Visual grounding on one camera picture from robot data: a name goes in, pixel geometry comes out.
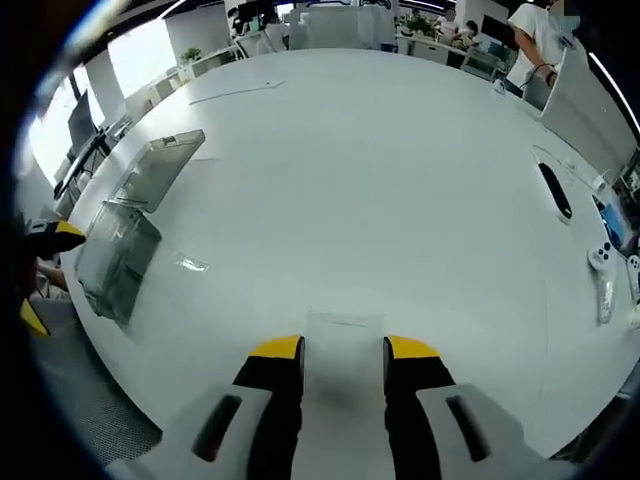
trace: white table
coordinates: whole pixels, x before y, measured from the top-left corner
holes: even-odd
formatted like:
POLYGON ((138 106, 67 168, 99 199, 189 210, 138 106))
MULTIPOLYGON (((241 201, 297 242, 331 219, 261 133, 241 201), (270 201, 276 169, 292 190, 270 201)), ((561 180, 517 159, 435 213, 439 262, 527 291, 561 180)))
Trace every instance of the white table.
POLYGON ((231 382, 258 343, 304 334, 310 311, 373 315, 381 335, 426 341, 544 456, 631 372, 640 333, 627 329, 624 261, 612 321, 598 327, 586 249, 606 239, 604 227, 591 192, 560 167, 574 216, 569 227, 555 217, 531 146, 595 172, 486 82, 355 50, 214 69, 129 132, 71 222, 89 226, 145 142, 200 128, 205 143, 149 215, 163 241, 126 332, 90 309, 78 252, 62 257, 98 354, 159 427, 212 382, 231 382), (243 90, 254 91, 228 94, 243 90), (399 104, 409 107, 390 122, 399 104), (183 268, 176 252, 208 269, 183 268))

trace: game controller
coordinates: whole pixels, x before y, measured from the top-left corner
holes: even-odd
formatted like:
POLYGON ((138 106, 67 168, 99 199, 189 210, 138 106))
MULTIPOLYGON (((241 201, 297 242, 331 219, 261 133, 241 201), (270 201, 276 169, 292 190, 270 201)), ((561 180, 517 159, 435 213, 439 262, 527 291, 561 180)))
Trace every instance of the game controller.
POLYGON ((629 274, 629 286, 633 303, 640 301, 640 257, 631 255, 627 259, 627 273, 629 274))
POLYGON ((613 250, 609 242, 605 242, 587 251, 589 264, 596 272, 596 286, 598 288, 598 322, 601 324, 611 321, 613 311, 615 287, 615 262, 613 250))
POLYGON ((636 305, 631 309, 628 318, 631 330, 640 330, 640 305, 636 305))

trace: person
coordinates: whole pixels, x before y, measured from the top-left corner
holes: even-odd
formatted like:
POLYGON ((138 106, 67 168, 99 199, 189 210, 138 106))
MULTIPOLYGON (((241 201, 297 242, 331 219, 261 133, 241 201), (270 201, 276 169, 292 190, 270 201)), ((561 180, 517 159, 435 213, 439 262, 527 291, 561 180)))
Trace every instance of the person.
POLYGON ((463 50, 480 45, 480 42, 476 39, 478 35, 478 24, 473 20, 469 20, 465 24, 465 27, 466 28, 460 29, 453 37, 451 45, 463 50))
POLYGON ((276 52, 284 52, 289 49, 289 28, 280 22, 275 11, 272 10, 264 14, 262 25, 276 52))
POLYGON ((229 30, 232 37, 242 35, 244 32, 245 22, 240 19, 240 11, 237 7, 230 8, 227 12, 227 18, 229 19, 229 30))
POLYGON ((54 287, 59 288, 63 292, 68 292, 67 279, 64 276, 64 272, 60 268, 51 267, 44 263, 37 263, 38 272, 40 272, 54 287))
POLYGON ((458 24, 455 22, 455 18, 455 7, 447 7, 444 11, 444 16, 436 20, 436 28, 442 35, 441 40, 443 43, 451 43, 453 37, 458 33, 458 24))
POLYGON ((543 78, 550 87, 558 78, 555 67, 562 61, 564 49, 560 32, 552 26, 549 15, 549 9, 556 1, 524 3, 508 20, 520 52, 504 86, 518 97, 522 97, 522 89, 534 74, 543 78))

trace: person's arm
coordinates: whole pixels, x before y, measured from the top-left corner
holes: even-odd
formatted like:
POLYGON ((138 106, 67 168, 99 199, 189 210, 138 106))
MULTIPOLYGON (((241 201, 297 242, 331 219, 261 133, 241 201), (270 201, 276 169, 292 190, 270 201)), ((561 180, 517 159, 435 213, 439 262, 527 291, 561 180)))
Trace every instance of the person's arm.
POLYGON ((64 273, 62 273, 62 270, 39 263, 38 271, 42 275, 44 275, 49 283, 54 287, 58 287, 65 292, 69 291, 69 288, 67 287, 67 280, 64 278, 64 273))
MULTIPOLYGON (((544 58, 540 55, 540 51, 534 40, 536 32, 536 17, 538 15, 536 7, 530 3, 525 3, 518 7, 518 10, 509 18, 508 22, 513 31, 515 32, 515 40, 522 53, 529 59, 531 63, 537 68, 537 72, 542 77, 547 78, 548 75, 555 72, 550 66, 545 65, 544 58)), ((552 76, 549 79, 549 84, 553 85, 555 78, 552 76)))
POLYGON ((527 32, 518 27, 513 27, 513 30, 516 33, 516 43, 522 50, 522 53, 524 53, 529 61, 533 63, 533 65, 538 69, 538 72, 541 76, 543 76, 545 79, 549 76, 549 85, 553 86, 558 75, 553 67, 546 65, 547 62, 545 62, 544 58, 542 58, 542 55, 540 55, 540 52, 538 51, 538 47, 536 46, 534 40, 529 36, 527 32))

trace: clear plastic container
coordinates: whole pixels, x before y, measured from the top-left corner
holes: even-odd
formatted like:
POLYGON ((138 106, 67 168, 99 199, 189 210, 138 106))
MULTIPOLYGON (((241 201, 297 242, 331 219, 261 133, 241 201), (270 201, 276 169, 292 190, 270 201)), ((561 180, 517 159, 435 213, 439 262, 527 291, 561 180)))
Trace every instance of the clear plastic container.
POLYGON ((116 199, 145 212, 155 212, 204 140, 204 132, 194 130, 149 142, 138 154, 139 160, 133 163, 133 170, 116 193, 116 199))
POLYGON ((103 202, 76 260, 76 275, 97 315, 128 324, 162 236, 136 207, 103 202))

